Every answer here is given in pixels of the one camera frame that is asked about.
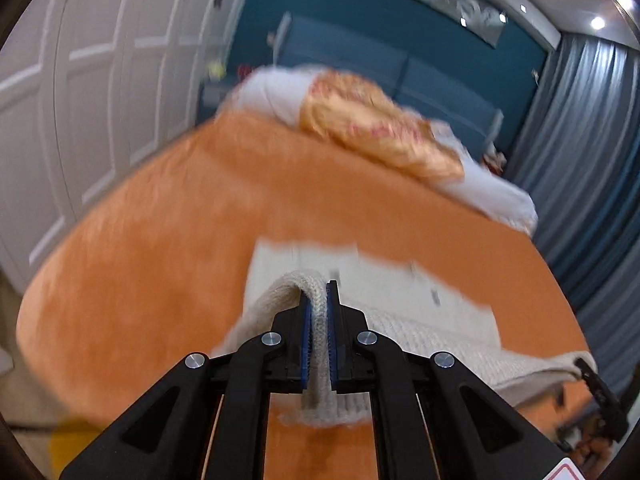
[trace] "floor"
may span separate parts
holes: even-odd
[[[15,341],[21,299],[0,273],[0,346],[14,359],[14,370],[0,376],[0,412],[9,424],[57,426],[66,417],[66,411],[30,374]],[[19,432],[15,436],[43,475],[52,479],[50,436],[35,432]]]

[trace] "knit fabric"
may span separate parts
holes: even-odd
[[[245,309],[241,319],[212,355],[235,352],[246,340],[267,332],[275,314],[298,304],[300,291],[306,294],[312,305],[314,350],[308,389],[302,394],[300,408],[290,413],[288,420],[323,427],[370,418],[367,394],[339,396],[331,391],[326,350],[326,283],[314,270],[296,270],[276,280],[251,308]],[[578,380],[580,371],[573,364],[577,357],[585,359],[594,369],[596,366],[588,352],[539,359],[483,345],[388,312],[359,307],[374,332],[393,339],[404,351],[424,357],[439,351],[450,352],[512,406],[531,400],[562,382]]]

